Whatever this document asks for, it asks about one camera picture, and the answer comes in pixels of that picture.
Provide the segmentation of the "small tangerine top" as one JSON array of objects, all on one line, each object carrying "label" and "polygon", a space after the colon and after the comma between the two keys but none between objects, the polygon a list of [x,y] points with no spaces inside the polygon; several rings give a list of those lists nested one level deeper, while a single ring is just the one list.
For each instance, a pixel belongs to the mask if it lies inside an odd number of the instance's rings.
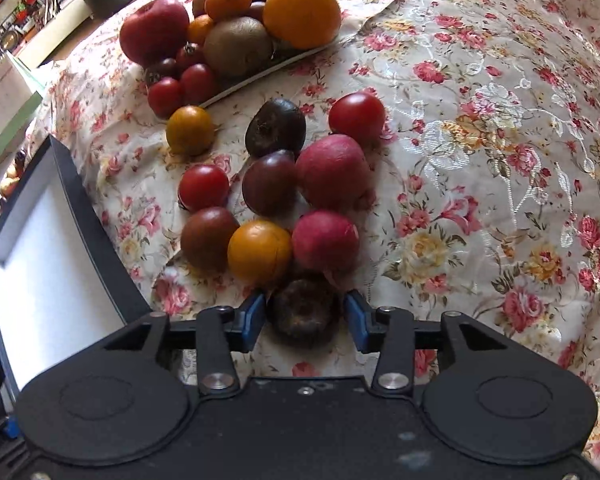
[{"label": "small tangerine top", "polygon": [[206,0],[204,10],[213,21],[237,18],[247,13],[252,0]]}]

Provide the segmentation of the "white fruit tray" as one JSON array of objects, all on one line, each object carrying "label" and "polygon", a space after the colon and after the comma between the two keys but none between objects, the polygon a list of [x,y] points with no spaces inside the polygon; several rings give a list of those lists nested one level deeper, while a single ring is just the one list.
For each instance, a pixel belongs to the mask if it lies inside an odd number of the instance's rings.
[{"label": "white fruit tray", "polygon": [[245,88],[259,79],[267,77],[268,75],[274,74],[283,68],[288,67],[294,63],[297,63],[305,58],[309,58],[312,55],[316,55],[318,52],[322,52],[325,49],[339,46],[343,42],[343,38],[337,37],[332,40],[329,44],[323,47],[317,47],[310,50],[275,50],[272,58],[268,60],[262,70],[256,70],[252,74],[243,76],[240,78],[221,78],[219,80],[219,91],[215,93],[207,101],[199,104],[201,108],[208,108],[212,104],[221,101],[222,99],[231,96],[238,90]]}]

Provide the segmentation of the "large orange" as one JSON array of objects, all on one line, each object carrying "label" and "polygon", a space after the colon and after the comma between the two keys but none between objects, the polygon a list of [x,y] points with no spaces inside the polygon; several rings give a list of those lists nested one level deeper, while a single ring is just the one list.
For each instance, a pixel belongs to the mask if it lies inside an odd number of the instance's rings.
[{"label": "large orange", "polygon": [[288,47],[311,50],[338,36],[341,11],[337,0],[266,0],[263,24]]}]

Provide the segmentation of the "dark blue white box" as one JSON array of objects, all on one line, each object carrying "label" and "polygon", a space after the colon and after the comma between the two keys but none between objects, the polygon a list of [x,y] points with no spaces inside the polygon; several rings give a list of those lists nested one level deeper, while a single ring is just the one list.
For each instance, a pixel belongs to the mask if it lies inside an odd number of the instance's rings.
[{"label": "dark blue white box", "polygon": [[0,358],[9,396],[149,311],[68,148],[49,136],[0,214]]}]

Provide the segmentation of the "dark brown water chestnut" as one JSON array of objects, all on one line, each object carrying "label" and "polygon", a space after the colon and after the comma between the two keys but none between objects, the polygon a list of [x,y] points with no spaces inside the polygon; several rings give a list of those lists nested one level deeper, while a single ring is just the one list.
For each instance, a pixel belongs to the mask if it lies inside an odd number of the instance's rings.
[{"label": "dark brown water chestnut", "polygon": [[326,344],[340,322],[340,292],[326,276],[303,270],[291,274],[268,297],[264,315],[285,344],[313,348]]}]

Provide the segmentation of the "small tangerine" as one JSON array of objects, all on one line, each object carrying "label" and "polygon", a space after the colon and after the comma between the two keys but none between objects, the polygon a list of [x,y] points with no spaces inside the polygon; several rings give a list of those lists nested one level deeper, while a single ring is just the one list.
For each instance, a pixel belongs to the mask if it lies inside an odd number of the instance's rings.
[{"label": "small tangerine", "polygon": [[213,21],[237,18],[247,13],[252,0],[206,0],[204,10]]},{"label": "small tangerine", "polygon": [[214,21],[208,14],[197,16],[188,25],[187,41],[202,47],[213,27]]}]

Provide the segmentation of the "dark water chestnut upper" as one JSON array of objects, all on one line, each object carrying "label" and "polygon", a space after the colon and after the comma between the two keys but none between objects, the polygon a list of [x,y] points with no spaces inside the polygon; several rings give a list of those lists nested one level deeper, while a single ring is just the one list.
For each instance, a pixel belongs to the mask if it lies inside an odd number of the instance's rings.
[{"label": "dark water chestnut upper", "polygon": [[306,118],[293,102],[266,101],[253,116],[245,134],[248,154],[254,158],[285,150],[297,158],[306,140]]}]

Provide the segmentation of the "small red radish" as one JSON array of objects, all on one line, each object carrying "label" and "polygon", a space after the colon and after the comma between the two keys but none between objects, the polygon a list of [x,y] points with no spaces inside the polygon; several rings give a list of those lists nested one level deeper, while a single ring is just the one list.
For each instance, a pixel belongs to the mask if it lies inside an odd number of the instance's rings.
[{"label": "small red radish", "polygon": [[329,210],[314,210],[302,216],[291,240],[300,266],[321,272],[350,269],[360,250],[356,225],[343,214]]}]

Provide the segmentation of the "red cherry tomato left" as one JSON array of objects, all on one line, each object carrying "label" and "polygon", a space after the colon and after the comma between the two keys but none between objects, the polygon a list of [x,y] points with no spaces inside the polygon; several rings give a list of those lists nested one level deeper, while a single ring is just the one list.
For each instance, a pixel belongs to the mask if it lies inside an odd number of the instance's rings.
[{"label": "red cherry tomato left", "polygon": [[196,164],[187,169],[178,184],[178,202],[196,212],[210,207],[223,207],[230,192],[226,173],[215,165]]}]

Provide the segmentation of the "red apple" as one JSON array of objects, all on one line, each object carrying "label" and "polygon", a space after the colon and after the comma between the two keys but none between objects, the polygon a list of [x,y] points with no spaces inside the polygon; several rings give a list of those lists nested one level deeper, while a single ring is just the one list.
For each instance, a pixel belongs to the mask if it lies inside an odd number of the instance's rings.
[{"label": "red apple", "polygon": [[147,67],[178,53],[187,42],[188,25],[183,3],[154,0],[124,20],[119,32],[120,47],[130,61]]}]

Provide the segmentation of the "large red radish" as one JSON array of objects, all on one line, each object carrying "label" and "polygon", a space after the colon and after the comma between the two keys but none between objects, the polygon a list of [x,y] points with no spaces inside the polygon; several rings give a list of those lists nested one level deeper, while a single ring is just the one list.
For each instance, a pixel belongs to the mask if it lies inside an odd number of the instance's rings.
[{"label": "large red radish", "polygon": [[313,142],[297,161],[298,187],[314,208],[346,210],[372,187],[372,172],[358,142],[331,134]]}]

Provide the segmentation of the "brown kiwi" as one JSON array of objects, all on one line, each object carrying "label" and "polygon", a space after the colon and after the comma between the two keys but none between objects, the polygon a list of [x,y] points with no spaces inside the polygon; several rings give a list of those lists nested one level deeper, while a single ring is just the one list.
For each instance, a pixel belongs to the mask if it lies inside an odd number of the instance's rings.
[{"label": "brown kiwi", "polygon": [[262,23],[250,16],[219,22],[204,40],[204,59],[220,75],[240,78],[272,58],[274,44]]},{"label": "brown kiwi", "polygon": [[193,16],[195,18],[198,18],[198,16],[206,14],[206,1],[207,0],[193,0],[192,1]]}]

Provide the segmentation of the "brown cherry tomato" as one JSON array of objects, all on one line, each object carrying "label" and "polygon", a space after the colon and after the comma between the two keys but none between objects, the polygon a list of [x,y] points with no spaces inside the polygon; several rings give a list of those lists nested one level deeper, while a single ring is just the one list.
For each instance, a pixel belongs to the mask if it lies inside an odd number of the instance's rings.
[{"label": "brown cherry tomato", "polygon": [[239,223],[224,207],[196,211],[186,221],[181,234],[181,251],[199,270],[223,272],[227,266],[227,247]]}]

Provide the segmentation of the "red cherry tomato tray front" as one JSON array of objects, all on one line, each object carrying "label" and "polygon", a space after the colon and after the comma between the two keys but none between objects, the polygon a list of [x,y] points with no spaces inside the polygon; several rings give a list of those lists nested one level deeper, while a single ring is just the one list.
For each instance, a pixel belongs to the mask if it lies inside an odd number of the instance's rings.
[{"label": "red cherry tomato tray front", "polygon": [[148,88],[148,105],[161,119],[169,119],[184,105],[181,83],[171,77],[164,77]]}]

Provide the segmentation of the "dark purple tomato middle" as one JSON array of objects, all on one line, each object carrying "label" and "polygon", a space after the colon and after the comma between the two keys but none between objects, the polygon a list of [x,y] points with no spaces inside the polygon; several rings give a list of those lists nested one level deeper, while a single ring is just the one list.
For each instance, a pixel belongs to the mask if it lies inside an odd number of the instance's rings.
[{"label": "dark purple tomato middle", "polygon": [[262,217],[291,211],[296,201],[297,171],[294,154],[279,150],[257,159],[242,179],[242,198]]}]

